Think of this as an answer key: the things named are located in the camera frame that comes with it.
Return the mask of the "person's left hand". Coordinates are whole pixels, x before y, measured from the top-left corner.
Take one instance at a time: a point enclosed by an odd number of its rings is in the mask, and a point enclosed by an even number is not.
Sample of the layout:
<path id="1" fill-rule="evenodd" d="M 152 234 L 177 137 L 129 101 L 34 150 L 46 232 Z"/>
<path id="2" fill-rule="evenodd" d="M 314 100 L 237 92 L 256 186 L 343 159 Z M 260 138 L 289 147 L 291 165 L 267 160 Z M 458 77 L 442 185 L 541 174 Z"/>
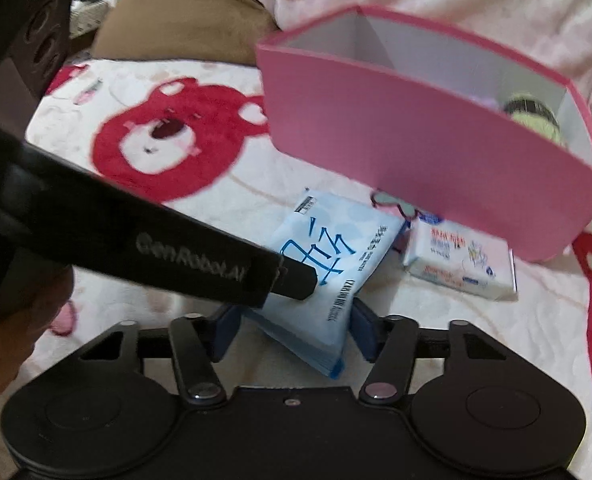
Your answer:
<path id="1" fill-rule="evenodd" d="M 73 285 L 72 266 L 66 266 L 41 285 L 24 307 L 0 317 L 0 394 L 16 379 L 36 342 L 69 300 Z"/>

